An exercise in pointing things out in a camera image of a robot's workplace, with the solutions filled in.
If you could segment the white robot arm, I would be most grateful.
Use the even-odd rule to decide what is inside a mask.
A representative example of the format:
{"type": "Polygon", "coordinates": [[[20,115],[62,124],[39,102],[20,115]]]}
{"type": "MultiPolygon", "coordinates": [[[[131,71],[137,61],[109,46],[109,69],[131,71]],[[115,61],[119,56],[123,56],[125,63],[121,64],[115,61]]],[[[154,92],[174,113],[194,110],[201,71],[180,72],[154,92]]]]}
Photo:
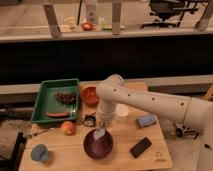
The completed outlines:
{"type": "Polygon", "coordinates": [[[96,86],[100,98],[99,119],[109,125],[116,104],[126,104],[148,113],[183,124],[203,133],[196,171],[213,171],[213,102],[180,95],[170,95],[126,88],[120,75],[114,74],[96,86]]]}

